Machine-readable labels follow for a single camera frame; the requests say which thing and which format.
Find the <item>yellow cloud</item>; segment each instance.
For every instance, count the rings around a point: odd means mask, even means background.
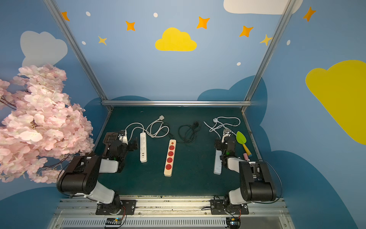
[[[346,60],[328,70],[313,69],[306,85],[343,130],[366,145],[366,63]]]
[[[176,28],[168,28],[163,33],[162,39],[155,42],[155,47],[160,51],[193,51],[197,43],[191,40],[188,33]]]

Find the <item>yellow star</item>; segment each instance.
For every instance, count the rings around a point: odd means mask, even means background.
[[[65,20],[70,21],[69,18],[67,17],[67,12],[62,12],[61,14]]]
[[[247,27],[243,26],[243,31],[242,31],[242,33],[239,35],[239,37],[241,37],[241,36],[249,37],[249,33],[250,33],[250,31],[251,31],[252,29],[253,29],[253,27],[252,27],[252,28],[247,28]]]
[[[199,17],[199,23],[197,28],[204,28],[207,29],[207,22],[210,20],[209,18],[203,19],[202,17]]]
[[[309,10],[307,11],[307,14],[303,17],[305,18],[307,21],[310,20],[310,18],[312,17],[312,15],[316,12],[316,10],[311,10],[311,7],[309,8]]]
[[[269,42],[269,40],[271,40],[272,38],[270,37],[270,38],[268,38],[267,37],[267,34],[266,34],[266,38],[263,40],[263,41],[261,41],[261,42],[259,42],[259,43],[266,43],[266,46],[268,45],[268,42]]]
[[[129,23],[128,21],[126,21],[126,23],[127,23],[127,31],[129,31],[129,30],[133,30],[133,31],[135,31],[135,23],[134,22],[132,22],[132,23]]]
[[[98,37],[99,37],[99,39],[100,39],[100,41],[99,41],[98,43],[103,43],[103,44],[107,45],[107,44],[105,43],[105,40],[107,40],[107,38],[102,39],[102,38],[100,38],[100,36],[98,36]]]

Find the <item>white power cord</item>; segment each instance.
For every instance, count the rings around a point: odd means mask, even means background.
[[[229,119],[229,118],[236,118],[237,120],[239,120],[239,124],[237,124],[237,125],[233,125],[233,124],[230,124],[230,123],[222,123],[222,122],[220,122],[219,121],[219,118],[227,118],[227,119]],[[228,125],[228,126],[239,126],[240,125],[240,119],[239,118],[237,118],[237,117],[223,117],[223,116],[220,116],[220,117],[217,117],[217,118],[214,118],[213,119],[213,122],[215,123],[215,125],[213,126],[213,127],[211,127],[211,126],[209,126],[209,125],[207,125],[207,123],[206,122],[203,122],[208,128],[210,128],[210,130],[209,130],[209,132],[215,132],[215,133],[217,133],[217,135],[219,136],[219,138],[221,139],[221,135],[219,135],[219,133],[216,131],[217,129],[220,129],[221,127],[223,127],[223,128],[225,128],[225,129],[228,129],[227,127],[226,127],[226,125]]]
[[[166,135],[168,135],[168,133],[169,133],[169,127],[168,126],[162,126],[163,125],[163,120],[164,119],[164,116],[159,116],[159,118],[157,119],[157,120],[155,120],[154,122],[152,122],[152,123],[150,123],[148,126],[147,126],[147,128],[145,129],[144,128],[144,126],[141,124],[141,123],[139,123],[139,122],[133,122],[133,123],[131,123],[131,124],[129,124],[124,130],[125,131],[127,131],[127,128],[128,127],[130,127],[131,125],[134,125],[134,124],[139,124],[139,125],[141,125],[142,127],[140,127],[140,126],[136,126],[135,128],[133,128],[132,129],[132,132],[131,132],[131,136],[130,136],[130,138],[128,139],[128,141],[130,141],[131,140],[131,138],[132,138],[132,135],[133,135],[133,133],[134,133],[134,130],[135,129],[142,129],[142,132],[146,132],[146,134],[148,134],[150,137],[152,137],[152,138],[159,138],[159,137],[165,137]],[[154,133],[154,134],[152,134],[151,133],[151,131],[152,131],[152,127],[153,127],[153,125],[155,124],[155,123],[158,123],[158,122],[160,122],[161,124],[160,124],[160,127],[159,127],[159,129]],[[158,136],[158,133],[163,129],[163,128],[167,128],[168,129],[168,131],[163,135],[163,136]]]

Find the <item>black plug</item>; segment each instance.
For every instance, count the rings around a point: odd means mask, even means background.
[[[194,121],[192,128],[197,128],[199,126],[199,122],[198,121]]]

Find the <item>power strip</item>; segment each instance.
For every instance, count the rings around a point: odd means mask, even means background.
[[[140,133],[140,161],[147,162],[146,133]]]
[[[216,155],[215,155],[215,167],[213,169],[213,173],[220,175],[221,174],[221,168],[222,168],[222,163],[221,163],[221,159],[220,156],[222,155],[221,150],[216,150]]]
[[[176,145],[177,145],[176,140],[171,139],[169,141],[168,154],[167,154],[167,159],[165,160],[165,169],[164,169],[164,176],[166,176],[166,177],[172,176]]]

